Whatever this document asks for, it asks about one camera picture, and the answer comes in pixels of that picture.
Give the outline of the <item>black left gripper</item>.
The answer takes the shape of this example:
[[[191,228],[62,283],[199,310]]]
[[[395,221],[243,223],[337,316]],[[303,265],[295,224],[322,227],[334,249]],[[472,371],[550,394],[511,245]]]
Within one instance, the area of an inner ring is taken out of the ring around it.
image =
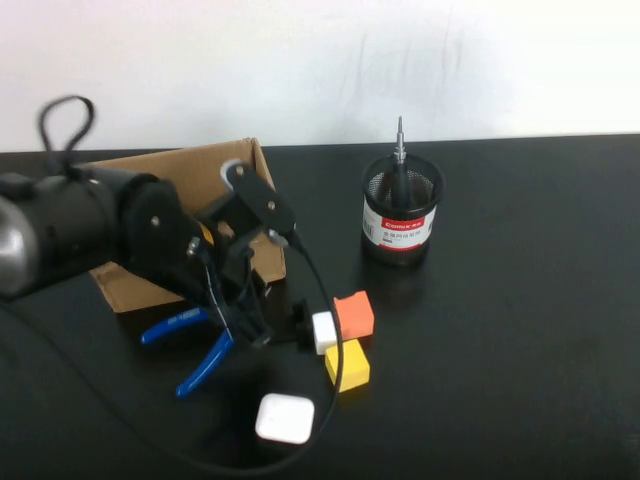
[[[198,306],[220,306],[231,337],[256,349],[272,339],[261,303],[266,283],[254,269],[254,249],[238,238],[220,232],[210,222],[197,219],[200,243],[196,247]]]

